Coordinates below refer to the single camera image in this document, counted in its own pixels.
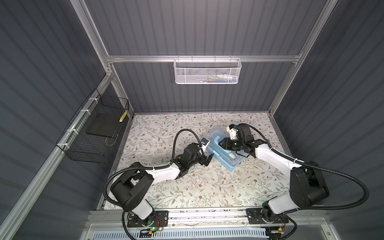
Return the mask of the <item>yellow green marker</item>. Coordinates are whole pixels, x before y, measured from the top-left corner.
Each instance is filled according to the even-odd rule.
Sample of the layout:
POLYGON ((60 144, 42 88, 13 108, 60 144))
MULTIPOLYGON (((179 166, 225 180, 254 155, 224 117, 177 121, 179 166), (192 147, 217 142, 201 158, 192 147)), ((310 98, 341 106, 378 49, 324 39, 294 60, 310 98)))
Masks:
POLYGON ((121 115, 120 119, 119 119, 119 122, 122 123, 125 119, 125 117, 127 116, 128 114, 128 111, 124 111, 124 113, 121 115))

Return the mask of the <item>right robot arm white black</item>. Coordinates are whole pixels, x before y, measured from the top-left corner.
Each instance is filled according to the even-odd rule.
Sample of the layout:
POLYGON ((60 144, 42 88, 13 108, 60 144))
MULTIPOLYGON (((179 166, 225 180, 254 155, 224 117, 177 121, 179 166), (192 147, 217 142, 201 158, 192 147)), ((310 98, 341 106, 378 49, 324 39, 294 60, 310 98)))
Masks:
POLYGON ((280 215, 291 210, 309 209, 330 195, 322 172, 315 168, 316 163, 310 162, 310 166, 306 167, 299 160, 290 160, 287 155, 270 148, 264 140, 244 142, 224 138, 219 146, 225 150, 244 151, 267 162, 290 181, 287 193, 263 203, 261 215, 266 223, 276 221, 280 215))

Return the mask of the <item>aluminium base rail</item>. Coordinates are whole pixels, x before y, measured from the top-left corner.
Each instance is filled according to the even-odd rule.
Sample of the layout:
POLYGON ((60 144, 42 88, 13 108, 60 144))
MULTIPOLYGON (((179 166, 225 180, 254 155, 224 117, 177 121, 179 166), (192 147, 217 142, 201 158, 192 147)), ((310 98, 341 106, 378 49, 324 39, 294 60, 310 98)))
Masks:
POLYGON ((92 211, 82 240, 197 240, 221 238, 278 239, 294 226, 309 224, 305 217, 279 215, 265 221, 261 208, 228 207, 157 210, 150 226, 142 225, 134 214, 122 210, 92 211))

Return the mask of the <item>black pad in basket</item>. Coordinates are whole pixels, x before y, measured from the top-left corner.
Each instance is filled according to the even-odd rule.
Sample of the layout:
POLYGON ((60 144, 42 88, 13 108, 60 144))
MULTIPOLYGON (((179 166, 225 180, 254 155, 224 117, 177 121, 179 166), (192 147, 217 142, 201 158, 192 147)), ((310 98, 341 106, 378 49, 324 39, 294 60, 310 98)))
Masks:
POLYGON ((109 114, 97 114, 88 126, 88 135, 112 138, 118 134, 122 123, 119 122, 120 116, 109 114))

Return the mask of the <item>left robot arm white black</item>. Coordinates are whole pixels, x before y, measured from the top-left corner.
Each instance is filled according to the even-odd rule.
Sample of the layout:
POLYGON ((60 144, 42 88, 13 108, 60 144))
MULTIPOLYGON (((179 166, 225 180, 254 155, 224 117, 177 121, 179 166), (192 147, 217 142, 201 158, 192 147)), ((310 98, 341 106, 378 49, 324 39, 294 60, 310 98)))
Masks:
POLYGON ((145 167, 139 162, 133 163, 119 176, 110 187, 115 201, 110 203, 120 206, 126 213, 138 217, 143 225, 149 226, 156 217, 156 211, 145 199, 150 187, 161 182, 184 177, 196 164, 208 166, 214 154, 205 155, 206 146, 198 143, 189 144, 181 155, 173 156, 168 165, 145 167))

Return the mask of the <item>markers in white basket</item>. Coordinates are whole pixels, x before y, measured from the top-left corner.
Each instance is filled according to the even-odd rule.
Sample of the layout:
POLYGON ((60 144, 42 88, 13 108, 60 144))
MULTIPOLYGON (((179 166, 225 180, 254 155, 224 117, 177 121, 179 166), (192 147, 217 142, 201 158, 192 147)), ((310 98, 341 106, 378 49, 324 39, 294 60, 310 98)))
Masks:
POLYGON ((236 84, 238 82, 238 76, 235 75, 215 75, 215 76, 205 76, 200 79, 203 83, 233 83, 236 84))

